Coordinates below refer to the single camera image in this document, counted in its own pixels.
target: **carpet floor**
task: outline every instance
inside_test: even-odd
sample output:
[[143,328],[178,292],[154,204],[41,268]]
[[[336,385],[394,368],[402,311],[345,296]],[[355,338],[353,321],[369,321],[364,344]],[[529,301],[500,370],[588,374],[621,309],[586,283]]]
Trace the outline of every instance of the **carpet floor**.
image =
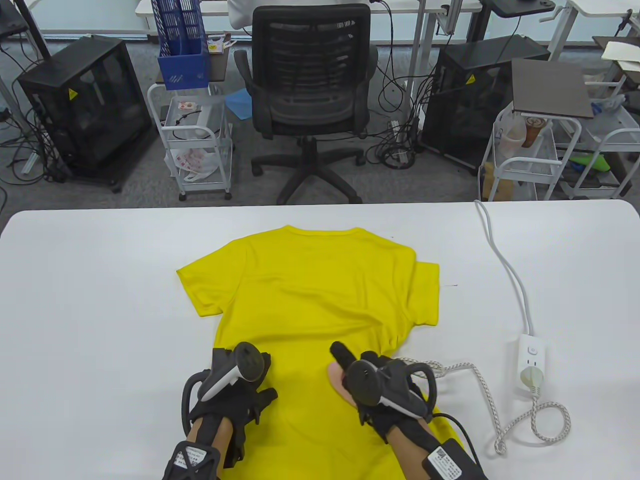
[[[64,43],[52,43],[51,50],[64,48]],[[5,42],[4,48],[18,62],[26,66],[29,62],[17,42]],[[144,42],[127,44],[131,60],[134,65],[138,81],[143,92],[154,81],[157,66],[156,45]],[[33,57],[30,47],[25,46],[25,53]],[[406,74],[410,49],[408,47],[394,48],[394,64],[396,75]],[[432,52],[432,61],[437,57],[437,50]],[[380,48],[380,65],[384,66],[389,56],[389,48]],[[563,54],[563,61],[580,63],[590,71],[607,68],[607,62],[600,59],[595,51],[574,51]],[[20,70],[16,64],[0,54],[0,72],[7,84],[11,84]],[[382,131],[387,128],[389,117],[395,118],[397,113],[386,114],[378,104],[378,94],[381,90],[382,75],[377,72],[371,84],[369,93],[369,107],[372,109],[369,132]],[[233,60],[229,60],[227,78],[221,85],[224,93],[232,93],[244,87]],[[23,111],[28,110],[29,103],[16,84],[18,98]],[[391,103],[399,101],[399,92],[388,91]],[[168,95],[155,99],[157,104],[168,103]],[[383,106],[392,109],[383,100]],[[0,214],[0,231],[9,218],[16,212],[33,209],[103,209],[103,208],[139,208],[139,207],[200,207],[216,205],[273,205],[275,199],[285,184],[290,170],[280,168],[266,168],[261,177],[251,174],[250,159],[253,156],[278,153],[298,152],[296,142],[292,138],[276,138],[273,141],[264,140],[253,129],[252,121],[238,120],[233,114],[229,118],[234,123],[234,153],[233,171],[233,199],[224,200],[223,192],[193,193],[185,202],[178,201],[178,189],[175,181],[170,178],[169,171],[164,164],[164,150],[160,139],[148,149],[140,158],[131,176],[124,184],[121,193],[114,194],[107,188],[75,183],[38,182],[30,186],[14,186],[6,182],[15,182],[12,173],[5,168],[10,164],[15,151],[11,148],[0,150],[0,180],[4,180],[2,187],[7,190],[8,201]],[[7,128],[0,131],[0,142],[14,138],[17,130]],[[331,149],[348,145],[358,145],[368,148],[378,142],[376,138],[367,140],[324,141],[320,149]],[[28,157],[29,152],[23,150],[18,158]],[[349,182],[363,198],[365,203],[387,202],[465,202],[477,198],[476,179],[464,168],[460,168],[450,160],[429,152],[417,156],[415,165],[408,170],[391,170],[381,165],[368,163],[365,166],[355,166],[353,160],[345,160],[332,165],[341,177]],[[31,176],[38,174],[34,168]],[[640,173],[634,178],[640,185]],[[640,209],[640,188],[632,188],[625,197],[637,209]],[[346,198],[323,181],[311,178],[300,187],[291,198],[290,204],[337,204],[346,202]]]

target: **green object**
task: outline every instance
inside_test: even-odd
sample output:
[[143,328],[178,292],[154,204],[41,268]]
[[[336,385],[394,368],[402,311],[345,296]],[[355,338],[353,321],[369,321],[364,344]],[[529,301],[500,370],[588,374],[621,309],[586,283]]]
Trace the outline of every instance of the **green object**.
[[[593,158],[593,155],[579,155],[579,156],[571,157],[571,161],[576,162],[580,165],[587,166],[591,162],[592,158]],[[598,170],[598,172],[608,172],[609,170],[611,170],[611,167],[605,160],[604,155],[598,155],[598,158],[596,158],[596,161],[593,164],[592,168],[594,170]]]

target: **yellow t-shirt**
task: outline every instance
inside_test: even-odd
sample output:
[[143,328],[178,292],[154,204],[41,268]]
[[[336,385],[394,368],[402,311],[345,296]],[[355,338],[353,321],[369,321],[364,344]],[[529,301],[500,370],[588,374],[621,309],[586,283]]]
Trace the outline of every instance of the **yellow t-shirt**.
[[[278,399],[246,427],[224,479],[403,479],[391,448],[329,383],[332,342],[392,355],[414,325],[438,322],[439,267],[372,233],[294,227],[232,241],[178,270],[200,316],[224,313],[215,346],[271,354]],[[431,425],[442,442],[446,421]]]

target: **white cart shelf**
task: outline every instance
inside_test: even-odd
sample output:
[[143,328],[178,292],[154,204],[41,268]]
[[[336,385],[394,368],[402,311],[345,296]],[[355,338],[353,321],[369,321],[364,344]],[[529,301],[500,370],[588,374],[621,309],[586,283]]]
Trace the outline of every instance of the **white cart shelf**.
[[[602,186],[586,188],[582,184],[601,153],[637,152],[640,154],[640,126],[623,106],[614,111],[599,113],[591,120],[580,120],[580,123],[582,125],[582,134],[575,148],[581,152],[593,153],[593,156],[575,185],[563,180],[559,183],[562,190],[569,198],[575,198],[576,196],[618,198],[640,166],[640,155],[621,182],[616,179],[613,173],[603,172],[595,175]],[[561,125],[567,134],[575,134],[575,130],[571,125],[565,122],[561,122]],[[558,148],[566,148],[567,144],[558,143],[557,146]]]
[[[225,199],[231,197],[231,175],[233,166],[233,125],[227,121],[225,98],[222,95],[183,95],[172,97],[164,124],[161,123],[152,102],[151,93],[160,84],[152,85],[147,92],[149,105],[166,151],[164,162],[180,190],[179,200],[185,200],[187,192],[224,190]],[[180,104],[193,102],[192,111],[180,109]],[[213,155],[217,169],[208,177],[188,181],[191,173],[179,168],[175,158],[190,148],[204,149]]]
[[[511,108],[513,108],[513,105],[508,106],[500,115]],[[537,200],[536,184],[548,185],[544,200],[548,200],[551,197],[553,189],[568,162],[569,156],[573,152],[573,145],[577,142],[582,127],[578,120],[572,118],[532,113],[522,113],[521,115],[524,117],[546,118],[548,121],[546,126],[538,134],[533,145],[529,148],[520,147],[511,158],[505,158],[500,155],[497,149],[499,139],[497,139],[496,123],[493,124],[491,139],[484,153],[483,162],[478,170],[478,198],[482,198],[482,167],[486,164],[487,160],[490,159],[495,165],[493,173],[494,182],[488,199],[490,202],[493,201],[500,180],[513,181],[513,200]],[[562,159],[559,159],[557,156],[556,139],[554,138],[553,132],[554,120],[568,122],[577,133],[568,145],[567,151]]]

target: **chair backrest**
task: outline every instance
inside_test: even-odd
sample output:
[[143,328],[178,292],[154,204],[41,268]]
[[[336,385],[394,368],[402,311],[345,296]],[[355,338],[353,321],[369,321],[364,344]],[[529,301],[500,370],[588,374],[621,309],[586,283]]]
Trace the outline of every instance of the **chair backrest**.
[[368,83],[367,4],[261,6],[253,12],[253,81],[274,122],[328,125],[354,116]]

